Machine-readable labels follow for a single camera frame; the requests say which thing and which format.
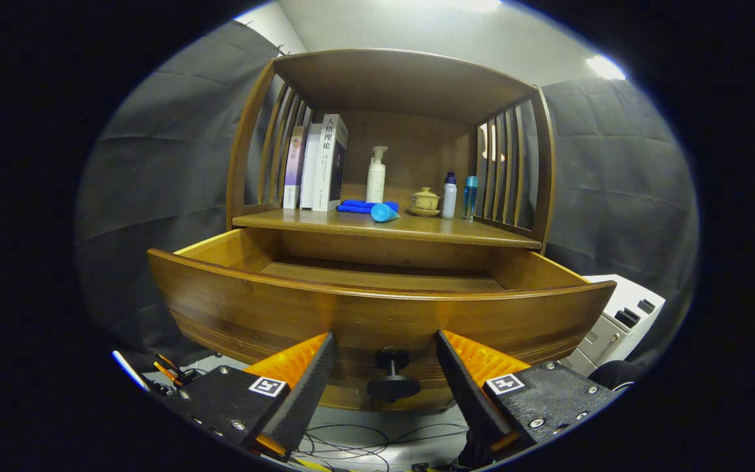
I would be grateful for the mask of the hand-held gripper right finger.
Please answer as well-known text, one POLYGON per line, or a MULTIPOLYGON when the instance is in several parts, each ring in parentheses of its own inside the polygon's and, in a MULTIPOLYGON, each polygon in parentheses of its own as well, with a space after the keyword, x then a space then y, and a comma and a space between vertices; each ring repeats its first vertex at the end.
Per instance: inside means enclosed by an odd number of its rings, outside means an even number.
POLYGON ((557 439, 618 395, 556 361, 529 365, 446 330, 435 341, 469 431, 495 460, 557 439))

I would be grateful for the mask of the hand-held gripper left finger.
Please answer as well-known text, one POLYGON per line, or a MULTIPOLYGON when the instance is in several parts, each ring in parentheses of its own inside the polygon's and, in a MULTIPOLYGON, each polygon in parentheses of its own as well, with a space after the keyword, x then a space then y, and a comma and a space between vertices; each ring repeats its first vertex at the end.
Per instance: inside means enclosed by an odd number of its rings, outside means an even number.
POLYGON ((161 353, 153 364, 174 386, 156 400, 227 447, 287 460, 296 451, 332 373, 338 343, 332 332, 280 347, 227 342, 218 353, 244 363, 187 374, 161 353))

